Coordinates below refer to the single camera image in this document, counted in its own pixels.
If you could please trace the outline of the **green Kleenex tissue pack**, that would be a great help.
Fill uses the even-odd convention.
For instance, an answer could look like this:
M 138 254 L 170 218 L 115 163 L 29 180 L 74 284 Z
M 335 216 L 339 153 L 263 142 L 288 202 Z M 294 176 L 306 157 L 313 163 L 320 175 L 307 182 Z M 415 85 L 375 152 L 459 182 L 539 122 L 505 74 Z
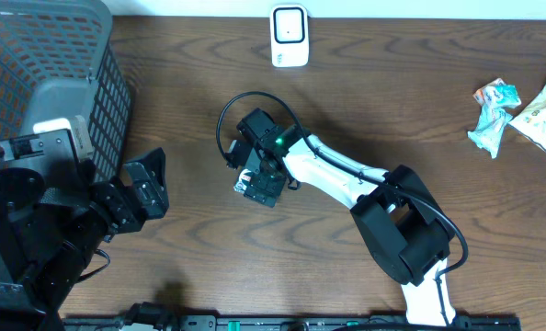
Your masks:
M 478 148 L 486 150 L 492 159 L 496 159 L 504 129 L 512 119 L 503 108 L 483 105 L 475 129 L 468 131 L 467 136 Z

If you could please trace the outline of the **small orange tissue pack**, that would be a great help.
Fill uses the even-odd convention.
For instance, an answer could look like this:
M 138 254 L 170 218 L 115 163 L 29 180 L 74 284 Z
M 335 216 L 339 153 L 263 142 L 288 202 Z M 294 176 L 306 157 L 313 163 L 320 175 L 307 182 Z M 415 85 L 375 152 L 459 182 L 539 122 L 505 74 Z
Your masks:
M 482 86 L 480 87 L 479 89 L 477 89 L 472 97 L 475 99 L 475 101 L 480 105 L 482 106 L 484 103 L 485 103 L 485 99 L 484 99 L 484 90 L 488 87 L 488 86 L 505 86 L 506 85 L 506 82 L 502 79 L 502 78 L 496 78 L 494 81 L 486 84 L 485 86 Z

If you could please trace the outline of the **small teal tissue pack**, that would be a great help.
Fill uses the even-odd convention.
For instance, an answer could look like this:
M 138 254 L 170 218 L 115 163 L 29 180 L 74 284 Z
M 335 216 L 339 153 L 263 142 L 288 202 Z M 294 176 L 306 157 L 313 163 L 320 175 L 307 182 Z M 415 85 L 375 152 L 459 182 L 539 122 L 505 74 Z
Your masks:
M 483 89 L 483 102 L 489 108 L 515 108 L 521 99 L 515 86 L 487 86 Z

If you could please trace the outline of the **dark green scrub pad pack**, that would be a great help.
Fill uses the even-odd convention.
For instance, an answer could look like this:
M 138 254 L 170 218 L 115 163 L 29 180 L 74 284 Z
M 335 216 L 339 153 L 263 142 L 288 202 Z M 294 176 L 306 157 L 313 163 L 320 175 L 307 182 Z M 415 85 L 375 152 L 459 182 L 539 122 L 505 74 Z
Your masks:
M 253 175 L 254 173 L 249 169 L 244 168 L 241 170 L 233 189 L 238 193 L 244 194 L 247 188 L 250 186 Z

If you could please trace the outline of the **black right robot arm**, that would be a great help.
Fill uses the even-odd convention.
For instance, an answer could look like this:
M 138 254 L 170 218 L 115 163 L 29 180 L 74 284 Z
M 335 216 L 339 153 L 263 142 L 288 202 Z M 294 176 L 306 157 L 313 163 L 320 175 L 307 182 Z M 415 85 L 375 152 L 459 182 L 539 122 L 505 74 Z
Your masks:
M 401 284 L 407 321 L 453 322 L 444 270 L 454 232 L 412 169 L 400 165 L 389 172 L 358 163 L 307 131 L 282 128 L 260 108 L 236 128 L 243 138 L 229 149 L 242 167 L 235 191 L 273 207 L 291 181 L 320 189 L 349 209 L 375 262 Z

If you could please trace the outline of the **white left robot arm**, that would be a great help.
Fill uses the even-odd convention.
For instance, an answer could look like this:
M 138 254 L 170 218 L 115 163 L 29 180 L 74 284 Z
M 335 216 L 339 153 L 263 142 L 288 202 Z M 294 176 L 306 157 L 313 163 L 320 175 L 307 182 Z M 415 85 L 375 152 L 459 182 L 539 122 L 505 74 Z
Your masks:
M 61 189 L 26 168 L 0 170 L 0 330 L 62 330 L 59 309 L 92 277 L 92 257 L 117 234 L 139 232 L 168 208 L 165 152 L 125 164 L 118 177 Z

